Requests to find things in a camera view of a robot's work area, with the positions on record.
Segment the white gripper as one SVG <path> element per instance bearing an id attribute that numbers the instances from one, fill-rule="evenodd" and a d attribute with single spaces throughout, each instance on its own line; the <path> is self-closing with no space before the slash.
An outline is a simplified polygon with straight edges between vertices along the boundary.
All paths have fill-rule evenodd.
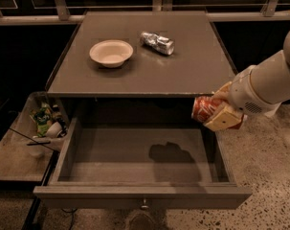
<path id="1" fill-rule="evenodd" d="M 225 106 L 204 123 L 206 128 L 218 131 L 235 127 L 241 123 L 243 113 L 248 116 L 265 115 L 267 117 L 276 113 L 280 103 L 265 102 L 252 86 L 251 74 L 254 68 L 255 66 L 251 65 L 238 73 L 232 82 L 228 81 L 212 95 L 214 99 L 228 100 L 234 108 L 241 112 L 232 109 L 230 106 Z"/>

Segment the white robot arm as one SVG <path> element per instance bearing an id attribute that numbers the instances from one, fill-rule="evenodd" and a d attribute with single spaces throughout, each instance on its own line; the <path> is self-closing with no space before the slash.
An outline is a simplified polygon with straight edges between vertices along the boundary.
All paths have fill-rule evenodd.
<path id="1" fill-rule="evenodd" d="M 290 100 L 290 31 L 282 50 L 238 73 L 213 97 L 223 103 L 204 122 L 212 131 L 237 126 L 245 115 L 272 116 Z"/>

